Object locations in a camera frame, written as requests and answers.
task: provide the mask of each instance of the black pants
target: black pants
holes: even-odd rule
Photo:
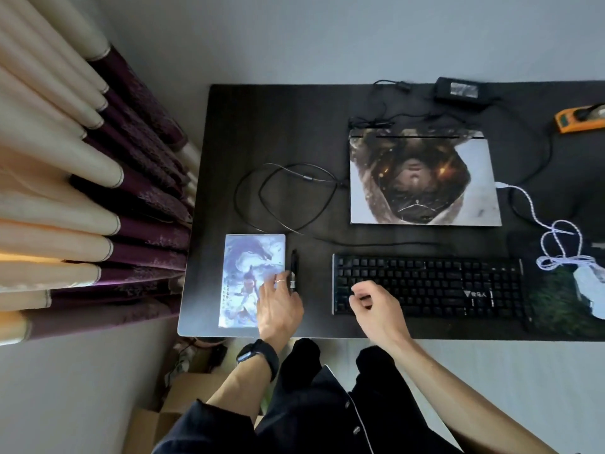
[[[427,426],[412,391],[387,352],[378,346],[367,347],[359,352],[355,363],[359,375],[350,396],[375,453],[390,452],[398,445],[394,443],[404,443],[407,452],[460,454]],[[281,366],[272,404],[309,386],[320,370],[317,344],[310,339],[298,340]]]

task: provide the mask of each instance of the cardboard box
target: cardboard box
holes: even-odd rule
[[[226,378],[227,374],[178,375],[160,412],[134,409],[122,454],[150,454],[193,402],[206,403]]]

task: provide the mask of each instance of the hand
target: hand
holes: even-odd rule
[[[290,271],[265,280],[256,304],[256,320],[260,338],[279,353],[303,320],[303,302],[294,292],[288,291]]]
[[[355,294],[349,297],[349,303],[370,341],[389,352],[412,340],[401,306],[388,291],[371,280],[356,283],[351,289]],[[368,295],[371,299],[360,299]]]

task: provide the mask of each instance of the black watch band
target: black watch band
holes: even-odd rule
[[[275,349],[262,339],[258,339],[254,343],[244,346],[244,348],[237,354],[237,358],[235,360],[238,363],[241,363],[249,358],[254,357],[258,353],[260,353],[265,360],[267,360],[268,367],[271,369],[271,382],[273,382],[277,376],[277,371],[279,370],[279,357],[277,356]]]

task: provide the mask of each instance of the keyboard logo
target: keyboard logo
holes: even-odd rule
[[[488,295],[485,294],[485,292],[472,292],[471,290],[464,290],[464,294],[466,295],[466,297],[472,297],[472,298],[487,298]]]

